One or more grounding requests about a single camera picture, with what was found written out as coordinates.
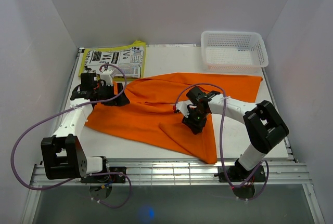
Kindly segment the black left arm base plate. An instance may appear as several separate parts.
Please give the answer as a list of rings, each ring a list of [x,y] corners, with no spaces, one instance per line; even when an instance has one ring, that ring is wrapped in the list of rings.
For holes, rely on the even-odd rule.
[[[112,175],[103,175],[103,176],[89,176],[86,178],[81,178],[81,183],[125,183],[126,179],[124,176],[119,175],[119,173],[126,174],[126,167],[109,167],[106,172],[112,172],[115,174]]]

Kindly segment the orange trousers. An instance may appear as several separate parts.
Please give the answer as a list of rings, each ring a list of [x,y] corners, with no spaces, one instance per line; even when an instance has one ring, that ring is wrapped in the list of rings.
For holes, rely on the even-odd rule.
[[[129,83],[125,95],[130,104],[109,107],[97,104],[88,117],[86,127],[124,139],[151,144],[160,148],[199,158],[208,164],[217,162],[212,118],[197,135],[182,123],[183,116],[174,113],[176,100],[188,86],[201,83],[208,93],[213,85],[222,87],[234,99],[255,102],[262,78],[245,75],[171,73],[141,78]]]

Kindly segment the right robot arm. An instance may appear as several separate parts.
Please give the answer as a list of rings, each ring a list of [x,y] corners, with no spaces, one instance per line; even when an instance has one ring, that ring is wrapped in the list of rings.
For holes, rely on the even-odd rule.
[[[176,100],[174,112],[182,113],[183,124],[195,135],[203,131],[209,114],[229,117],[244,124],[250,144],[233,166],[224,169],[224,177],[247,181],[265,156],[289,135],[289,128],[267,100],[244,102],[226,96],[221,88],[205,93],[199,86],[195,84],[183,91],[187,101]]]

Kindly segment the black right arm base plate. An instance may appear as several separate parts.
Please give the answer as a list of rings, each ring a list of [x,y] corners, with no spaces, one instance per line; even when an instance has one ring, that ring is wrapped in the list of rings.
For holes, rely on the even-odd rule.
[[[239,163],[238,160],[234,163],[234,165],[226,166],[225,165],[226,174],[231,182],[243,182],[245,181],[250,174],[254,172],[250,181],[252,182],[264,182],[266,180],[266,175],[264,172],[264,168],[260,165],[257,169],[253,168],[252,170],[246,170]]]

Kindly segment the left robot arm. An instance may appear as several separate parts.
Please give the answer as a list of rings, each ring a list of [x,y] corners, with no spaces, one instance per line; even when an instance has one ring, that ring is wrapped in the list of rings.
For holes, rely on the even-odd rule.
[[[122,83],[113,83],[115,69],[83,73],[80,84],[70,97],[72,110],[64,114],[62,122],[51,137],[43,138],[41,151],[46,177],[50,180],[83,178],[90,174],[105,182],[110,169],[104,156],[85,155],[80,135],[97,102],[105,106],[121,107],[130,103]]]

